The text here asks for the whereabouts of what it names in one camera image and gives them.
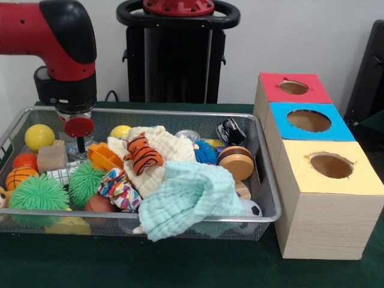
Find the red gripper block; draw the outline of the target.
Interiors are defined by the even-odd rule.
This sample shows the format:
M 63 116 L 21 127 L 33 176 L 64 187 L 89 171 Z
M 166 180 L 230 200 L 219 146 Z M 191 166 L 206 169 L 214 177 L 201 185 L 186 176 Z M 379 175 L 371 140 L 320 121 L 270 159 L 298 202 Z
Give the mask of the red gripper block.
M 64 121 L 64 131 L 71 137 L 76 137 L 77 148 L 80 154 L 85 153 L 84 136 L 90 135 L 94 130 L 94 122 L 89 117 L 76 116 Z

